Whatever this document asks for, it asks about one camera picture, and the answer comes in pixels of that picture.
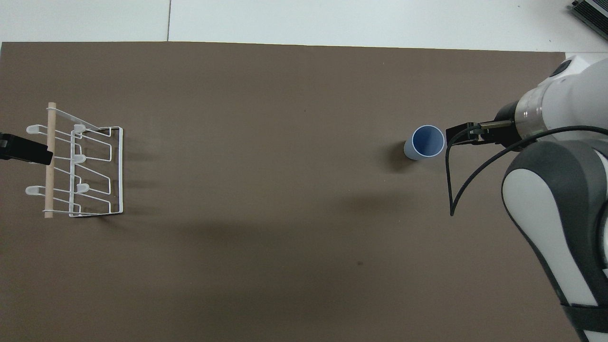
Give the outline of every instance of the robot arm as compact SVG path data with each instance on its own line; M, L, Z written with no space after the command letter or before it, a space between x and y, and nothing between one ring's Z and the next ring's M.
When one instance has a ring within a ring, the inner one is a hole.
M608 143L538 142L509 166L507 212L582 341L608 341Z
M493 121L452 127L446 136L454 145L529 140L503 179L505 208L581 341L608 342L607 137L567 131L534 140L570 126L608 128L608 59L569 58Z

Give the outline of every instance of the black cable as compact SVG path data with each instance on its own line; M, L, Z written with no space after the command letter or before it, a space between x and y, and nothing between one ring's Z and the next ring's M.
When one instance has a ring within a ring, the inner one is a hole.
M452 204L453 204L453 199L452 199L452 179L450 177L450 149L452 148L453 144L456 142L456 140L458 138L460 138L461 136L465 135L466 133L469 133L472 130L478 130L481 129L481 125L477 124L475 126L471 126L471 127L467 127L464 130L456 133L456 135L454 135L454 137L452 137L452 139L450 139L449 142L447 142L447 147L446 147L446 177L447 177L447 195L450 199L450 216L454 216L454 212L452 210Z
M478 129L479 125L467 128L462 130L461 132L458 132L458 134L456 134L454 136L454 138L450 139L450 141L447 144L447 149L446 149L446 175L447 175L447 193L450 199L450 216L454 216L454 211L456 210L456 205L458 205L458 201L460 199L460 197L462 196L463 192L465 191L466 187L469 186L469 184L471 183L471 181L473 180L473 178L475 178L483 169L485 169L488 165L492 164L494 161L496 161L497 159L499 159L500 157L504 156L505 154L509 153L510 151L515 150L518 147L521 147L522 145L526 145L528 143L530 143L533 140L536 140L538 138L542 138L544 136L548 136L551 134L556 134L556 133L562 133L562 132L568 132L568 131L589 131L589 132L595 132L595 133L600 133L603 135L608 136L608 130L604 129L604 128L600 128L600 127L594 127L594 126L567 126L567 127L560 127L560 128L555 128L552 130L548 130L545 132L541 132L538 134L534 134L528 138L525 138L521 141L516 142L515 144L510 145L509 147L505 148L504 150L496 153L492 158L488 159L487 161L485 161L480 167L478 167L475 171L473 171L473 173L469 176L469 178L466 179L466 181L462 184L462 187L460 187L460 190L458 191L458 193L456 194L456 197L452 200L452 183L450 180L450 170L449 170L449 151L450 148L452 147L452 144L454 143L454 141L456 141L457 138L459 138L460 136L464 135L466 132L474 130L474 129Z

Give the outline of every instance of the paper cup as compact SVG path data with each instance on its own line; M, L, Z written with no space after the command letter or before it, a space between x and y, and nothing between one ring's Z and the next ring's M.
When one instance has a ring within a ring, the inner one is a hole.
M422 125L414 131L403 145L403 152L413 160L431 158L443 151L446 138L443 132L433 125Z

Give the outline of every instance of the brown mat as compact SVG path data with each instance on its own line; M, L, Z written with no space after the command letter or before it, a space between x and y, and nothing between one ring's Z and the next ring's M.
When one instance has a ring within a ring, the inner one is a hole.
M576 341L502 206L514 154L450 217L443 154L400 152L563 58L4 43L0 130L28 137L50 101L122 126L125 213L45 220L24 193L44 167L0 161L0 340ZM455 148L456 185L498 151Z

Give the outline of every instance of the wooden dowel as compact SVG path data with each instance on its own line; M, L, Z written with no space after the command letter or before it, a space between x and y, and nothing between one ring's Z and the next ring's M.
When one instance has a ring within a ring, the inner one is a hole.
M46 145L48 150L55 153L55 116L57 104L49 102ZM44 184L44 210L53 210L53 188L55 187L55 158L50 160L50 165L46 166L46 181ZM52 211L45 211L44 218L53 217Z

